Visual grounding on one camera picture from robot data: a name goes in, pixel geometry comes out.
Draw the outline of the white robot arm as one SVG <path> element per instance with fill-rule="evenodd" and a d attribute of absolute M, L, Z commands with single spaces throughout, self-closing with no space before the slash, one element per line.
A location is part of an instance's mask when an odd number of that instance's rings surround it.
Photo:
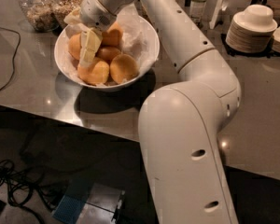
<path fill-rule="evenodd" d="M 108 28 L 134 0 L 84 0 L 79 17 Z M 160 224 L 239 224 L 217 134 L 241 101 L 238 78 L 175 0 L 140 0 L 179 75 L 152 92 L 138 118 Z"/>

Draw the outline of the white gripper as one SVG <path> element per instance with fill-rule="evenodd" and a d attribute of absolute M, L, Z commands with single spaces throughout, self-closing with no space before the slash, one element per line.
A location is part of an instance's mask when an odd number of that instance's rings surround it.
<path fill-rule="evenodd" d="M 117 0 L 83 0 L 80 7 L 73 9 L 63 21 L 68 25 L 83 23 L 88 27 L 107 30 L 117 18 Z M 91 65 L 96 52 L 101 46 L 102 32 L 89 28 L 81 32 L 81 51 L 79 64 L 82 67 Z"/>

